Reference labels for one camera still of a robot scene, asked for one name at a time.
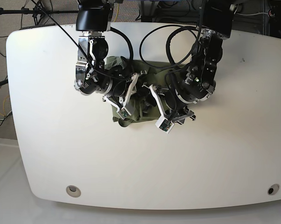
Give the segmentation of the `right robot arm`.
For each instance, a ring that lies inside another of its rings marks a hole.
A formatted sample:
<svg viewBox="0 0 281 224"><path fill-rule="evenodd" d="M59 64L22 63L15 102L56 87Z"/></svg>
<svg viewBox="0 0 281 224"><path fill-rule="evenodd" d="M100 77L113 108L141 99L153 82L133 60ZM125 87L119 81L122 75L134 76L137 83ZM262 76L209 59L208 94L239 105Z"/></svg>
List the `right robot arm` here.
<svg viewBox="0 0 281 224"><path fill-rule="evenodd" d="M142 86L147 69L134 60L129 38L110 26L114 10L113 0L80 0L76 30L83 33L78 39L75 66L75 89L89 96L100 93L121 116L146 110L148 92ZM109 46L103 35L111 31L121 36L128 45L129 56L108 57Z"/></svg>

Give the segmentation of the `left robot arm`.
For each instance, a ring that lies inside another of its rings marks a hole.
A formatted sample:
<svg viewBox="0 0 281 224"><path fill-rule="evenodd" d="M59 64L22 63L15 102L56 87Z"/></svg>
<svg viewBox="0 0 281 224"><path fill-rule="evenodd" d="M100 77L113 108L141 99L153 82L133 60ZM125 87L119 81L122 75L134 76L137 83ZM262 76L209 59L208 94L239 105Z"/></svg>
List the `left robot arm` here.
<svg viewBox="0 0 281 224"><path fill-rule="evenodd" d="M237 10L235 0L204 0L201 4L198 33L191 50L188 64L180 67L171 54L171 41L184 30L193 31L192 26L179 26L169 36L165 51L170 66L166 67L164 82L167 90L160 99L157 90L151 88L151 96L156 100L159 117L144 115L139 108L140 121L158 120L161 125L172 127L183 124L186 118L196 119L188 105L208 99L215 91L217 64L223 56L223 41L230 38L233 18Z"/></svg>

